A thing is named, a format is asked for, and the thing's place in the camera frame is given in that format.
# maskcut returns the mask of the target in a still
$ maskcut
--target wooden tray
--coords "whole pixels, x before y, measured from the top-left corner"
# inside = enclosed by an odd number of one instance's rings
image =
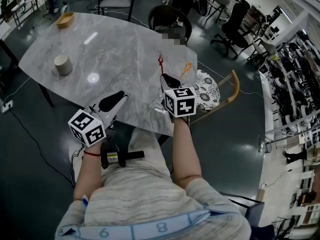
[[[74,12],[65,12],[63,13],[55,22],[58,29],[65,29],[71,25],[71,23],[75,20]]]

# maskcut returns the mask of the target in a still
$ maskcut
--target desk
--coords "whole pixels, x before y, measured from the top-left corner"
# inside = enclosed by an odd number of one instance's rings
[[[28,3],[31,3],[31,7],[27,10],[27,11],[29,11],[29,10],[33,10],[34,11],[34,7],[36,7],[37,9],[39,9],[39,2],[38,2],[38,0],[23,0],[23,1],[21,1],[20,3],[18,3],[15,7],[13,7],[12,9],[11,9],[11,12],[13,13],[12,15],[13,15],[13,19],[14,19],[14,22],[15,22],[15,24],[18,26],[18,24],[20,25],[20,21],[19,21],[19,17],[18,17],[18,13],[17,13],[17,11],[21,8],[21,7],[23,7],[23,6],[25,6],[26,4],[28,4]]]
[[[60,53],[66,53],[73,65],[73,71],[63,77],[52,73]],[[120,122],[172,136],[168,112],[151,105],[160,97],[160,53],[163,71],[177,77],[192,62],[183,79],[195,86],[194,51],[146,27],[89,13],[75,13],[69,28],[59,30],[52,24],[26,51],[19,66],[40,85],[82,107],[100,95],[123,90],[129,99],[117,114]]]

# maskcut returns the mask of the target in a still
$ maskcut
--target red bracelet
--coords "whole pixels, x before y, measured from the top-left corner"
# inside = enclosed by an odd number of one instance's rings
[[[90,156],[94,156],[94,157],[100,157],[101,154],[94,154],[94,153],[89,153],[87,151],[83,151],[83,153],[87,154],[87,155],[90,155]]]

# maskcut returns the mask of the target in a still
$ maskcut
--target power outlet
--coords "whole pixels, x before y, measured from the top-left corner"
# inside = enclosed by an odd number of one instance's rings
[[[1,112],[6,113],[9,109],[12,109],[13,106],[14,102],[13,100],[10,100],[6,104],[3,104],[3,106],[1,107]]]

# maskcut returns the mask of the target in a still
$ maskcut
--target printed number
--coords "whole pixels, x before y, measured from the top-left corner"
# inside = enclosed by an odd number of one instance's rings
[[[99,236],[102,238],[107,238],[109,236],[109,233],[106,231],[106,228],[100,231]]]
[[[159,222],[157,225],[155,225],[156,228],[158,229],[158,232],[160,233],[164,233],[164,232],[167,232],[168,231],[168,228],[167,228],[167,223],[165,222]]]

